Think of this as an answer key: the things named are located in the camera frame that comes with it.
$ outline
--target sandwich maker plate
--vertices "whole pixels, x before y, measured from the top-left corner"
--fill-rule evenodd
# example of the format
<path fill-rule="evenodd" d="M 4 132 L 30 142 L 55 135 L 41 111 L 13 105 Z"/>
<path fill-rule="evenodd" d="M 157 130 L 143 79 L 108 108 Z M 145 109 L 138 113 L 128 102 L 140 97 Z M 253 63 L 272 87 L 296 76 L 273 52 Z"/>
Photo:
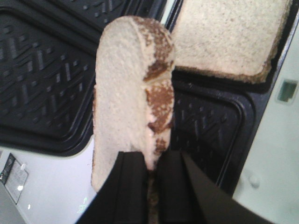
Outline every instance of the sandwich maker plate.
<path fill-rule="evenodd" d="M 171 31 L 182 0 L 166 22 Z M 42 154 L 80 152 L 93 133 L 96 49 L 122 15 L 160 20 L 165 0 L 0 1 L 0 145 Z M 263 84 L 175 70 L 171 150 L 186 151 L 232 195 L 297 25 L 294 0 Z"/>

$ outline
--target sandwich maker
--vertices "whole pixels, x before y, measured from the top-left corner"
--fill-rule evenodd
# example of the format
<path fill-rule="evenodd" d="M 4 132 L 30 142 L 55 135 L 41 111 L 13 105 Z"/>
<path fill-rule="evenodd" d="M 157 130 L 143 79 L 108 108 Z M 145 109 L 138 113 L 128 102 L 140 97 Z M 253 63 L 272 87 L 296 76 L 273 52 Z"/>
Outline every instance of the sandwich maker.
<path fill-rule="evenodd" d="M 81 153 L 93 133 L 94 66 L 104 27 L 123 15 L 160 21 L 166 2 L 0 1 L 0 146 L 60 157 Z M 165 21 L 170 31 L 182 3 L 173 1 Z M 215 214 L 226 214 L 223 221 L 245 223 L 239 218 L 247 217 L 268 223 L 224 192 L 234 193 L 297 26 L 298 8 L 299 0 L 293 0 L 265 83 L 173 71 L 174 127 L 157 169 L 163 223 L 219 223 Z M 5 165 L 2 176 L 11 168 Z M 145 223 L 145 171 L 140 153 L 120 152 L 78 223 Z"/>

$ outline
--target bread slice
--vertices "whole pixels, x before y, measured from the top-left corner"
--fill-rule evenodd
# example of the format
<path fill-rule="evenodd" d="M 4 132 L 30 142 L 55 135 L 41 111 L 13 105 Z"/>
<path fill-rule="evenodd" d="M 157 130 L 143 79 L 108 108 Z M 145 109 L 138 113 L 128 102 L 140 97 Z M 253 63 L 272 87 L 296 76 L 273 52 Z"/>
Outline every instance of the bread slice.
<path fill-rule="evenodd" d="M 184 0 L 172 37 L 176 69 L 264 82 L 292 0 Z"/>
<path fill-rule="evenodd" d="M 119 151 L 141 151 L 153 170 L 170 141 L 174 45 L 156 20 L 111 22 L 96 59 L 92 185 L 100 189 Z"/>

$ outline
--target white bread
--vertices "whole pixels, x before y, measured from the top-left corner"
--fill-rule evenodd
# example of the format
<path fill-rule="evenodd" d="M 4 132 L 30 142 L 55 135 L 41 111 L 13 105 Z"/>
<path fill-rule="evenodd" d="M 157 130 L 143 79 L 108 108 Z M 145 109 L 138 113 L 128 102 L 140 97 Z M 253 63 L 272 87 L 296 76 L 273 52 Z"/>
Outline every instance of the white bread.
<path fill-rule="evenodd" d="M 96 59 L 92 185 L 98 191 L 119 151 L 141 151 L 155 168 L 170 141 L 174 45 L 156 20 L 120 17 L 106 26 Z"/>
<path fill-rule="evenodd" d="M 292 0 L 184 0 L 172 37 L 176 69 L 264 82 Z"/>

